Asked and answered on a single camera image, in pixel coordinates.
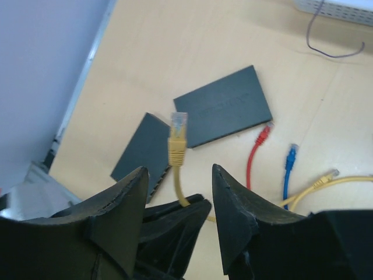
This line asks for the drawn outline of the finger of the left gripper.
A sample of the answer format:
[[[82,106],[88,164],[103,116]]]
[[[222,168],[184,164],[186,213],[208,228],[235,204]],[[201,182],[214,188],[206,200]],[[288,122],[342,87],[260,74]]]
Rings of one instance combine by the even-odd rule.
[[[211,203],[200,194],[145,209],[135,263],[136,279],[183,279]]]

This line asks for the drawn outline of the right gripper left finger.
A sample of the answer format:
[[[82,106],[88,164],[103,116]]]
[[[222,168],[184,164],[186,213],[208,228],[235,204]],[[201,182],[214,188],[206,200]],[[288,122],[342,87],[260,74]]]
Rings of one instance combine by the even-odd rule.
[[[49,218],[2,218],[1,278],[131,279],[147,186],[140,167]]]

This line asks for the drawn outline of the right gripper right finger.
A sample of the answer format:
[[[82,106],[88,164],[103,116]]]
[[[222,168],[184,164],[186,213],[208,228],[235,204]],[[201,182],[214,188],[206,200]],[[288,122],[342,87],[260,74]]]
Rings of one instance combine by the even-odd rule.
[[[230,279],[371,279],[372,211],[287,211],[212,167],[223,272]]]

